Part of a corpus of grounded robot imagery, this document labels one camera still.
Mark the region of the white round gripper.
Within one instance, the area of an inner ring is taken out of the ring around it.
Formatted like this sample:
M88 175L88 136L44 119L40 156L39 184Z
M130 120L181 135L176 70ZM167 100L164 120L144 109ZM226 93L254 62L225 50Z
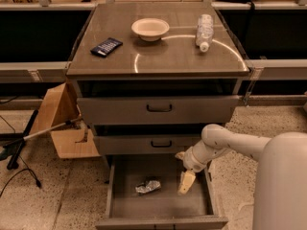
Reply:
M183 159L183 166L188 170L181 173L177 190L180 195L186 195L196 179L195 173L202 171L206 165L205 148L192 146L186 152L178 152L175 158Z

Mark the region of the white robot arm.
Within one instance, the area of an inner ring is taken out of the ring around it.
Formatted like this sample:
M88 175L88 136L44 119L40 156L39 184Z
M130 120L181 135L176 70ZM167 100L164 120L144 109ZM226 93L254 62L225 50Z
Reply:
M196 174L226 150L258 162L252 230L307 230L306 133L286 132L269 138L207 125L197 144L176 154L185 168L178 192L186 194Z

